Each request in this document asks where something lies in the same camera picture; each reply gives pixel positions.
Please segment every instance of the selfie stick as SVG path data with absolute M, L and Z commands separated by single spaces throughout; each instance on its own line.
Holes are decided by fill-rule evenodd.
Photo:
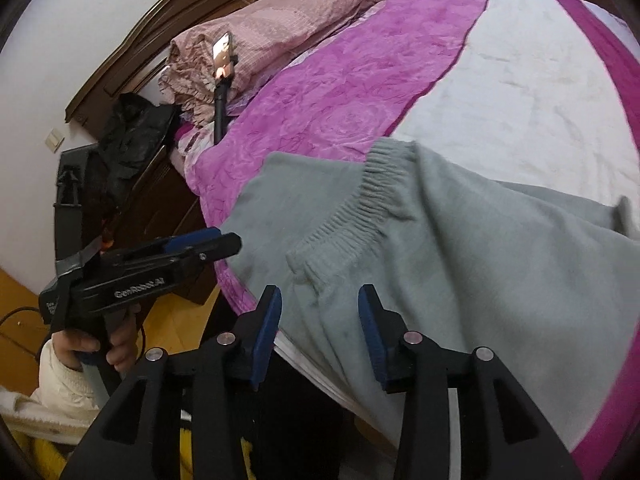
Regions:
M 238 63 L 238 56 L 231 56 L 231 63 Z M 216 82 L 216 89 L 213 92 L 213 101 L 215 103 L 215 116 L 213 119 L 213 144 L 218 144 L 226 135 L 226 125 L 228 117 L 226 116 L 226 94 L 231 88 L 231 82 L 234 79 L 234 72 L 230 76 L 222 77 Z

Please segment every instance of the smartphone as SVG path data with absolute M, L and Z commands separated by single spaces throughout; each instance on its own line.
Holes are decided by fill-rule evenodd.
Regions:
M 213 67 L 216 82 L 234 74 L 233 54 L 231 32 L 227 32 L 213 45 Z

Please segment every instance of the white jacket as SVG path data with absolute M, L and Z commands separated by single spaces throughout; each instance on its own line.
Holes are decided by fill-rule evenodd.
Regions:
M 5 423 L 35 438 L 78 444 L 99 408 L 82 372 L 63 365 L 51 341 L 42 348 L 38 383 L 31 397 L 0 386 L 0 415 Z

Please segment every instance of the white sheet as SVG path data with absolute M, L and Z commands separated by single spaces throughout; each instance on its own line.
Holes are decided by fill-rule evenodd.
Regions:
M 639 215 L 638 150 L 618 92 L 556 0 L 490 0 L 458 63 L 392 135 L 495 180 Z

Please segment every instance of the metal screw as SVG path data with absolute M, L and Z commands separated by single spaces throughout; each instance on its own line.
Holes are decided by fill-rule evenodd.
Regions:
M 231 332 L 223 332 L 222 334 L 219 334 L 218 337 L 216 338 L 216 341 L 218 342 L 218 344 L 224 345 L 224 346 L 230 345 L 235 340 L 236 340 L 236 336 Z
M 147 361 L 158 361 L 164 355 L 164 350 L 161 348 L 151 348 L 146 351 L 145 358 Z
M 417 345 L 422 342 L 422 334 L 420 332 L 405 332 L 402 336 L 410 345 Z
M 478 359 L 481 361 L 490 361 L 494 358 L 494 351 L 486 346 L 481 346 L 478 350 L 476 350 L 476 355 Z

